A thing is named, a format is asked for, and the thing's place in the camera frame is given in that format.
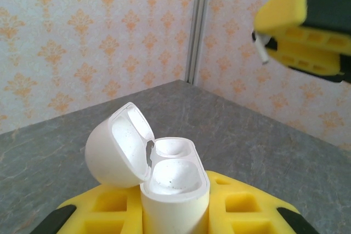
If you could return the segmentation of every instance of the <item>orange damask pattern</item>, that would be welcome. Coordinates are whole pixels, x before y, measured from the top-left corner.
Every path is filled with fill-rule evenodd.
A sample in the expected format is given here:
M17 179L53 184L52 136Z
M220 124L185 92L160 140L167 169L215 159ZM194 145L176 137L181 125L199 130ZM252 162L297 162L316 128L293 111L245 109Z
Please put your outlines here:
M0 133L183 79L193 6L1 0Z
M253 18L268 0L208 0L195 83L251 110L351 150L351 85L262 66Z

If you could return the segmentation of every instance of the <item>gray table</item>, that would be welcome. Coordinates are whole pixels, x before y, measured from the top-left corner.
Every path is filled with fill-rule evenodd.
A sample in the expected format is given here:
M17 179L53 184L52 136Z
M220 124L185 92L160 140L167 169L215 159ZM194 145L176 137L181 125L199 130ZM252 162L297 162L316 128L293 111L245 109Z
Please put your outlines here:
M348 153L182 81L0 135L0 233L29 233L98 185L84 163L86 140L129 101L156 138L194 141L206 170L292 203L321 234L351 233Z

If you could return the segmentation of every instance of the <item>case lid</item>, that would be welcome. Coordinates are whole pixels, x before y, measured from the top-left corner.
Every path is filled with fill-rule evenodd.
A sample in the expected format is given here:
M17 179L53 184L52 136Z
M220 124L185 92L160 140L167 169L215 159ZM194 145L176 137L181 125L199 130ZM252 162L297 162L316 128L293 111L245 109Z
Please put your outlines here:
M89 136L86 161L102 184L137 186L150 178L146 146L155 137L144 115L129 102Z

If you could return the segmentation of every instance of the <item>wallpaper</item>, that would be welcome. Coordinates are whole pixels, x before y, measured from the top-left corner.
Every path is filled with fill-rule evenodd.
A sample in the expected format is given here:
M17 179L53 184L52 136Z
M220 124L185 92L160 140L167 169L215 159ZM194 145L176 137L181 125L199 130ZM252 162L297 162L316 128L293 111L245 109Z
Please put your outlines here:
M0 133L184 79L194 0L0 0Z
M351 150L351 84L262 66L253 18L268 0L208 0L196 84L343 149Z

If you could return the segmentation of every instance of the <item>white case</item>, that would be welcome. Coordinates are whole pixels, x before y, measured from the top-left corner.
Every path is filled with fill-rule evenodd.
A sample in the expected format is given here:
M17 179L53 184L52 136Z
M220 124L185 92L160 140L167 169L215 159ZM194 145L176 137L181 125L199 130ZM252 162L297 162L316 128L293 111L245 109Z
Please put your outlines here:
M155 145L147 157L149 141ZM85 157L91 174L101 184L140 185L146 234L207 233L210 181L194 143L185 138L155 140L133 103L92 131Z

